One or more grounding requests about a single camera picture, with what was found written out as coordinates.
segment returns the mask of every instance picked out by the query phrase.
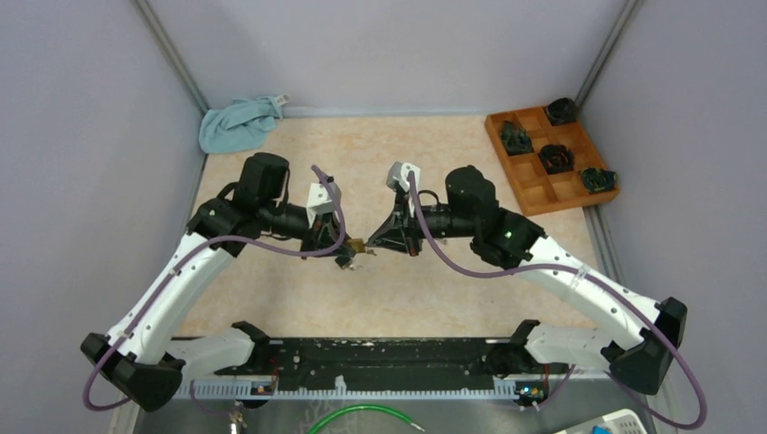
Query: black joint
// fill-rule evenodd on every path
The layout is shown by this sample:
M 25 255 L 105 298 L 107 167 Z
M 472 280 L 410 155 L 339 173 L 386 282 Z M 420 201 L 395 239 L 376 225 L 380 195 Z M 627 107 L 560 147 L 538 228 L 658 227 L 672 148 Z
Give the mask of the black joint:
M 658 310 L 660 312 L 655 327 L 678 348 L 685 333 L 687 306 L 670 297 L 659 304 Z M 655 395 L 660 390 L 673 357 L 649 330 L 642 329 L 640 333 L 645 338 L 641 344 L 623 351 L 613 342 L 602 348 L 601 354 L 610 362 L 610 372 L 619 381 L 636 392 Z
M 540 324 L 540 321 L 527 319 L 520 323 L 507 344 L 493 346 L 487 354 L 485 371 L 493 375 L 535 372 L 540 363 L 527 352 L 525 345 L 530 332 Z
M 96 364 L 109 349 L 104 335 L 88 334 L 80 344 L 80 350 Z M 145 411 L 154 411 L 173 398 L 181 385 L 181 367 L 184 361 L 158 363 L 154 365 L 136 363 L 134 360 L 115 352 L 104 363 L 101 376 L 125 393 Z

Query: gray wall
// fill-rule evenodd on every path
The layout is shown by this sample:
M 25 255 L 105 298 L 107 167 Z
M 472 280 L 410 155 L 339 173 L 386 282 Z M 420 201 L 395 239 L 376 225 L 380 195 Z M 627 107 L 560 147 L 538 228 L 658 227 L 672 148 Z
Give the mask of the gray wall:
M 199 115 L 129 1 L 2 2 L 0 59 L 0 432 L 105 432 L 80 341 L 175 248 Z
M 152 0 L 213 107 L 488 112 L 578 91 L 623 2 Z
M 767 425 L 765 17 L 763 0 L 647 2 L 583 113 L 620 173 L 604 211 L 628 283 L 690 308 L 704 432 Z

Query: wooden tray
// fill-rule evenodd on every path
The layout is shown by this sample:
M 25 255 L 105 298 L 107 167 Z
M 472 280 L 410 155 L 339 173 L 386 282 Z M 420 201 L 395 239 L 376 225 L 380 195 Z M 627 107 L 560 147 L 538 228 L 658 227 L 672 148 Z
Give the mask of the wooden tray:
M 505 121 L 527 130 L 533 141 L 533 154 L 508 156 L 500 132 Z M 524 215 L 543 214 L 609 202 L 618 195 L 619 188 L 604 193 L 589 194 L 578 172 L 586 167 L 607 169 L 581 123 L 576 121 L 553 127 L 543 107 L 525 108 L 488 115 L 485 120 L 490 140 L 496 149 L 508 182 Z M 574 170 L 549 175 L 538 158 L 538 152 L 548 144 L 565 145 L 575 155 Z

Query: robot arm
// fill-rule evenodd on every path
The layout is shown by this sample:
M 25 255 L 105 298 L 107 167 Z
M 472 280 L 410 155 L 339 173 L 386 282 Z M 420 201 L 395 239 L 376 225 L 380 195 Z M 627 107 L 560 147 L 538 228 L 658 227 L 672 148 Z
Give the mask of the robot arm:
M 369 247 L 417 256 L 425 238 L 413 213 L 407 167 L 396 163 L 386 184 L 395 191 L 394 209 L 368 240 Z M 663 331 L 675 346 L 684 332 L 687 308 L 670 297 L 662 303 L 644 297 L 603 276 L 561 247 L 543 228 L 498 205 L 495 186 L 473 166 L 452 171 L 445 179 L 448 203 L 423 207 L 429 232 L 437 238 L 471 237 L 470 247 L 483 261 L 502 269 L 535 264 L 557 264 L 576 274 L 536 269 L 518 276 L 554 292 L 599 326 L 582 329 L 543 325 L 527 320 L 509 343 L 524 349 L 537 363 L 574 363 L 611 373 L 637 392 L 658 392 L 671 355 L 624 305 L 586 279 L 597 278 L 622 294 Z
M 311 185 L 305 208 L 288 203 L 288 181 L 287 160 L 265 153 L 248 158 L 240 181 L 200 206 L 174 255 L 138 303 L 106 335 L 89 334 L 83 341 L 80 349 L 93 363 L 118 345 L 101 374 L 145 410 L 164 405 L 186 382 L 259 357 L 254 348 L 268 341 L 247 323 L 237 323 L 219 335 L 172 341 L 203 291 L 244 247 L 240 242 L 225 241 L 201 248 L 203 243 L 225 235 L 257 239 L 264 233 L 281 240 L 301 240 L 301 251 L 331 247 L 336 242 L 338 222 L 325 187 Z M 340 197 L 332 179 L 328 185 Z M 229 193 L 233 193 L 232 199 L 227 199 Z M 197 253 L 191 260 L 176 269 L 179 259 L 193 250 Z M 341 259 L 340 264 L 347 263 L 355 252 L 344 243 L 331 255 Z M 176 276 L 154 296 L 169 274 Z M 128 333 L 141 311 L 143 316 Z

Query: light blue towel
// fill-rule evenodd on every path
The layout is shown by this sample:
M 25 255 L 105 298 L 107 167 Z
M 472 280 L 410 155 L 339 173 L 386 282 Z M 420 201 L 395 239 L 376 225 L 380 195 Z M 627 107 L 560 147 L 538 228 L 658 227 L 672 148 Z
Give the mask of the light blue towel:
M 207 154 L 258 149 L 266 135 L 282 119 L 282 104 L 287 96 L 237 98 L 223 110 L 208 110 L 200 126 L 200 147 Z

